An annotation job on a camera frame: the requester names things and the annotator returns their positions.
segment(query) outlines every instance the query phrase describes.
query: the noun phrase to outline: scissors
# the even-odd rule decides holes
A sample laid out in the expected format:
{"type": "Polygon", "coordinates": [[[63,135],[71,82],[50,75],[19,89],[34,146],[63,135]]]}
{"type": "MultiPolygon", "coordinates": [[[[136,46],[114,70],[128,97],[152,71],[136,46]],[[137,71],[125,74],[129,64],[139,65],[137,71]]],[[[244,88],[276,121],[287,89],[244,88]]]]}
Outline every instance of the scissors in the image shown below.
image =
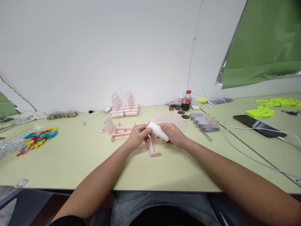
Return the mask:
{"type": "Polygon", "coordinates": [[[299,112],[295,112],[295,111],[285,111],[285,110],[282,110],[282,112],[287,113],[289,115],[293,115],[293,116],[296,116],[299,113],[299,112]]]}

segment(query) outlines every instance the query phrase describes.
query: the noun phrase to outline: hand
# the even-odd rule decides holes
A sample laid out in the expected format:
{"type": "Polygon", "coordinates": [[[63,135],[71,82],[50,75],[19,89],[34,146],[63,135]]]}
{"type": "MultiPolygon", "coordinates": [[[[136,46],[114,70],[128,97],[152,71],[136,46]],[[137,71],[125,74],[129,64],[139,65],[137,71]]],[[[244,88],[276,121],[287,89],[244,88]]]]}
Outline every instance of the hand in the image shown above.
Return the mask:
{"type": "Polygon", "coordinates": [[[152,132],[152,129],[146,127],[146,124],[141,124],[133,127],[129,138],[124,143],[130,150],[133,151],[137,149],[143,141],[145,141],[146,146],[148,146],[148,144],[150,143],[150,138],[148,137],[148,135],[152,132]]]}
{"type": "Polygon", "coordinates": [[[187,142],[189,142],[189,138],[186,137],[175,124],[161,123],[159,126],[169,137],[169,141],[163,141],[164,143],[169,145],[175,144],[178,148],[185,149],[187,142]]]}

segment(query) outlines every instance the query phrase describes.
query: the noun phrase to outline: bottle label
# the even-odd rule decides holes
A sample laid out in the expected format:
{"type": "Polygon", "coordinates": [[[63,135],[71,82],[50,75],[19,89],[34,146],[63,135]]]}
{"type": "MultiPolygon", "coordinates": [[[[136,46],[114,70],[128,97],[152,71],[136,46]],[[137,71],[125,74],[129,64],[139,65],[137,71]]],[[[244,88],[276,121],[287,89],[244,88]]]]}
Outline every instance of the bottle label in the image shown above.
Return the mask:
{"type": "Polygon", "coordinates": [[[183,102],[182,102],[182,103],[183,103],[183,104],[191,104],[191,101],[192,101],[192,100],[185,100],[185,99],[183,99],[183,102]]]}

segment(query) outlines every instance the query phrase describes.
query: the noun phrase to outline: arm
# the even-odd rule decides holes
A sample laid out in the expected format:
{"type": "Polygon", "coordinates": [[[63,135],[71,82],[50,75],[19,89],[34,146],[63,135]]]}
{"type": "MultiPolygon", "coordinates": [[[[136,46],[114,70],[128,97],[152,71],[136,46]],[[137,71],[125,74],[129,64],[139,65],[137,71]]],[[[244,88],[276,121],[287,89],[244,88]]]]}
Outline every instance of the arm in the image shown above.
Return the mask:
{"type": "Polygon", "coordinates": [[[151,133],[151,128],[146,127],[145,124],[134,126],[127,141],[78,185],[52,221],[68,215],[84,220],[91,218],[112,190],[129,154],[143,140],[146,145],[150,142],[147,135],[151,133]]]}
{"type": "Polygon", "coordinates": [[[258,174],[187,138],[174,124],[161,124],[170,141],[185,149],[239,206],[268,225],[301,225],[301,203],[258,174]]]}

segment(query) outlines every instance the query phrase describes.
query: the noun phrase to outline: red cable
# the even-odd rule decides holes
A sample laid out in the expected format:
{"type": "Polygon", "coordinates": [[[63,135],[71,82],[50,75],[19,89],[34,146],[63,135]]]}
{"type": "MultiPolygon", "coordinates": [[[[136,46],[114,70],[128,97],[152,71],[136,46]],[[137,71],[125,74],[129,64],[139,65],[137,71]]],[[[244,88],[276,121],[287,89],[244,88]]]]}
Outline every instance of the red cable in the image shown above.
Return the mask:
{"type": "MultiPolygon", "coordinates": [[[[5,84],[7,84],[4,80],[3,80],[3,78],[1,77],[1,75],[0,75],[0,79],[5,83],[5,84]]],[[[7,84],[8,85],[8,87],[9,88],[11,88],[16,94],[18,94],[23,100],[25,100],[27,103],[29,103],[26,99],[24,99],[16,90],[14,90],[9,84],[7,84]]],[[[32,107],[33,107],[33,109],[35,110],[35,112],[37,112],[37,110],[36,110],[36,108],[31,104],[31,103],[29,103],[32,107]]]]}

